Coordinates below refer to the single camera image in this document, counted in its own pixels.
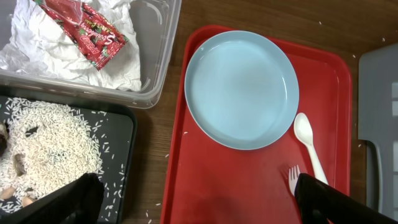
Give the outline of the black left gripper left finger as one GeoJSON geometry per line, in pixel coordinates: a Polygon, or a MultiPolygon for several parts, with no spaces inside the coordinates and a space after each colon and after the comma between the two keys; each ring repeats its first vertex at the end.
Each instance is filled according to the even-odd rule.
{"type": "Polygon", "coordinates": [[[104,199],[104,184],[94,173],[1,217],[7,224],[96,223],[104,199]]]}

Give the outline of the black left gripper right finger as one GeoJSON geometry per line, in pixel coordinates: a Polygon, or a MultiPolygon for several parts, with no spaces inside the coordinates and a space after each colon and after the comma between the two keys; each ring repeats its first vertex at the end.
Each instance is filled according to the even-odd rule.
{"type": "Polygon", "coordinates": [[[303,224],[397,224],[305,173],[298,176],[294,196],[303,224]]]}

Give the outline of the rice and food scraps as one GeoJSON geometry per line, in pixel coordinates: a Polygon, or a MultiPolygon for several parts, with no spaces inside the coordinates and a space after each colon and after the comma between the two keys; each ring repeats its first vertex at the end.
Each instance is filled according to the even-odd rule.
{"type": "Polygon", "coordinates": [[[43,198],[84,173],[102,171],[100,145],[93,128],[68,105],[11,99],[8,147],[1,156],[1,216],[22,209],[22,199],[43,198]]]}

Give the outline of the white plastic spoon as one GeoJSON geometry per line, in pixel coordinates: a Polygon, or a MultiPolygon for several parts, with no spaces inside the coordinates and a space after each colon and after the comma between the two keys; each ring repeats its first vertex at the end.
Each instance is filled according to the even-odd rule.
{"type": "Polygon", "coordinates": [[[318,158],[313,143],[313,131],[305,113],[298,113],[294,119],[294,134],[296,138],[307,148],[313,167],[315,178],[328,185],[328,180],[318,158]]]}

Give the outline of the light blue round plate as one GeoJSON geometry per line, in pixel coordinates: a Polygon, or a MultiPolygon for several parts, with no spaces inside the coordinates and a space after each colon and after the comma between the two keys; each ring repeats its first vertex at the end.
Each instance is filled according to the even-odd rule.
{"type": "Polygon", "coordinates": [[[184,91],[200,129],[238,150],[276,142],[299,105],[298,78],[287,55],[270,39],[244,30],[216,34],[198,47],[184,91]]]}

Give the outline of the red candy wrapper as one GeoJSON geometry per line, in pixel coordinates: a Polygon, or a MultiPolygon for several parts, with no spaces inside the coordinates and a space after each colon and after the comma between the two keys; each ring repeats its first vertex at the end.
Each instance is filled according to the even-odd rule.
{"type": "Polygon", "coordinates": [[[97,70],[101,70],[129,41],[102,14],[74,0],[37,0],[97,70]]]}

